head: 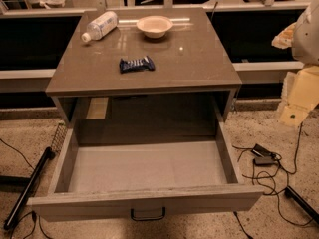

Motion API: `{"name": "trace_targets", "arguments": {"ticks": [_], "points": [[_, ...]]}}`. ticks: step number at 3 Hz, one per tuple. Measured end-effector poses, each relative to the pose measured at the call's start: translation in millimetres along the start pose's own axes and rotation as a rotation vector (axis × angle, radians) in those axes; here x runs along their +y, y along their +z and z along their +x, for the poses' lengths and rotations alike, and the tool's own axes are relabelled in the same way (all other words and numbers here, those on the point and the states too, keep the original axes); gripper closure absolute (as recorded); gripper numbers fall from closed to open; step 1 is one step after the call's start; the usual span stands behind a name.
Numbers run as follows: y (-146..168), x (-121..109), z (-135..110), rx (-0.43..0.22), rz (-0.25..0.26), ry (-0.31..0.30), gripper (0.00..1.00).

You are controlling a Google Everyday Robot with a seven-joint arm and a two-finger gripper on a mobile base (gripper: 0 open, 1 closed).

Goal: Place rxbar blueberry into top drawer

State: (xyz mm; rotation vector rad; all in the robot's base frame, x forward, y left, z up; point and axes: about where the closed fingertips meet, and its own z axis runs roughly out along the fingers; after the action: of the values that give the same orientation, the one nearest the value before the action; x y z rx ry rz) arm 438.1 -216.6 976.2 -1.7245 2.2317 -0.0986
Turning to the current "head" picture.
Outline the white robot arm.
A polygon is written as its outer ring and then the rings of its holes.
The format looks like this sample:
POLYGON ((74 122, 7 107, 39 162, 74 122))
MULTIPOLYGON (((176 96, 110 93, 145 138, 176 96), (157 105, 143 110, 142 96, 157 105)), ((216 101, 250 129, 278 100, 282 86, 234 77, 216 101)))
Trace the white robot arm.
POLYGON ((298 127, 319 104, 319 0, 275 36, 272 45, 290 48, 293 58, 303 64, 297 73, 287 73, 277 109, 281 123, 298 127))

